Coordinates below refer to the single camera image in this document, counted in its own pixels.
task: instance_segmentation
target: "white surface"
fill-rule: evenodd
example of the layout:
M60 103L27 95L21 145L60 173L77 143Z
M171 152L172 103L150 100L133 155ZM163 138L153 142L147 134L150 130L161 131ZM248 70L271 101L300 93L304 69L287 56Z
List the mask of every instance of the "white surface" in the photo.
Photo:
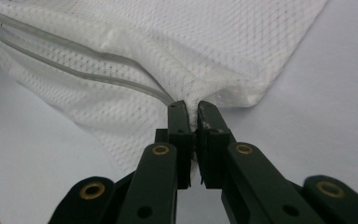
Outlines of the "white surface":
M309 175L331 175L358 192L358 1L327 4L258 105L222 111L236 138L262 149L288 179L302 184ZM79 158L68 157L74 150ZM51 168L50 162L57 165ZM95 139L0 74L3 223L20 217L33 223L51 215L72 185L47 183L48 174L38 173L47 167L61 174L58 180L74 183L90 175L109 177L115 170ZM179 195L177 223L227 223L219 192L198 184L194 180L194 187ZM52 196L49 204L40 204L46 195ZM36 209L21 211L22 204Z

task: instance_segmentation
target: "zipper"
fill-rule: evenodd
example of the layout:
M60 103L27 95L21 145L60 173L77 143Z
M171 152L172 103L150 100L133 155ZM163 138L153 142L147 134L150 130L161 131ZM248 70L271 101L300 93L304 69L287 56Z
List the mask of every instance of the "zipper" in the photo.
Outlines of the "zipper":
M30 26L28 24L25 24L23 22L13 20L10 17L7 17L3 14L0 14L0 22L3 23L4 25L11 27L11 28L23 31L26 34L33 35L33 36L39 37L39 38L44 38L44 39L51 41L58 45L65 45L67 48L70 48L70 49L73 49L76 51L80 51L88 56L103 58L104 60L108 60L113 63L121 63L124 65L130 66L130 67L133 67L135 69L141 70L155 82L155 84L160 88L160 91L155 90L150 87L147 87L145 85L136 83L136 82L122 79L122 78L106 77L106 76L77 71L73 68L62 65L60 63L56 63L50 59L47 59L47 58L42 57L38 54L35 54L35 53L31 52L30 50L24 49L16 44L14 44L13 42L10 42L10 40L8 40L8 38L4 38L0 35L0 41L2 43L6 44L7 46L17 50L18 52L21 52L22 54L25 54L41 63L47 64L51 67L61 70L67 74L74 76L74 77L78 77L78 78L82 78L82 79L86 79L86 80L90 80L90 81L102 82L102 83L120 86L120 87L125 87L125 88L132 89L134 91L142 92L144 94L147 94L149 96L159 99L165 105L169 105L174 102L173 98L159 85L159 83L154 79L154 77L150 73L148 73L140 64L138 64L136 61L134 61L130 58L125 58L125 57L122 57L122 56L119 56L116 54L97 52L97 51L90 49L86 46L77 44L71 40L68 40L68 39L59 37L57 35L53 35L48 32L42 31L40 29L37 29L37 28Z

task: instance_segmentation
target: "dimpled fabric texture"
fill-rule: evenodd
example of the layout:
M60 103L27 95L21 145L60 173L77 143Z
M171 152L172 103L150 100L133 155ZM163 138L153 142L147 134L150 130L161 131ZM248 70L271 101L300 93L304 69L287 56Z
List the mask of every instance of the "dimpled fabric texture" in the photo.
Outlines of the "dimpled fabric texture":
M0 63L89 129L127 174L153 142L155 129L166 127L168 102L68 69L185 100L194 123L203 99L219 106L256 104L325 1L0 0Z

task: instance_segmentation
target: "white tabletop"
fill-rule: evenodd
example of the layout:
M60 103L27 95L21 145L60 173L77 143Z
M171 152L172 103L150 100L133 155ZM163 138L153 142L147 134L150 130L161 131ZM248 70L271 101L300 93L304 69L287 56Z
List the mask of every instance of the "white tabletop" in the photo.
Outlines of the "white tabletop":
M330 1L264 99L222 113L287 179L331 175L358 192L358 1ZM92 175L117 176L101 144L0 69L1 221L47 222ZM177 223L228 223L220 191L199 182L179 194Z

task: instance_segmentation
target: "white cloth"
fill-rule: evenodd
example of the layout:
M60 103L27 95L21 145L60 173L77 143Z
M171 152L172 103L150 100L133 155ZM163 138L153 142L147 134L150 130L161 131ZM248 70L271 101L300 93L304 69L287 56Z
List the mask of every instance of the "white cloth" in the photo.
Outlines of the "white cloth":
M166 126L167 103L185 100L192 122L202 99L256 104L324 3L0 1L0 63L127 174Z

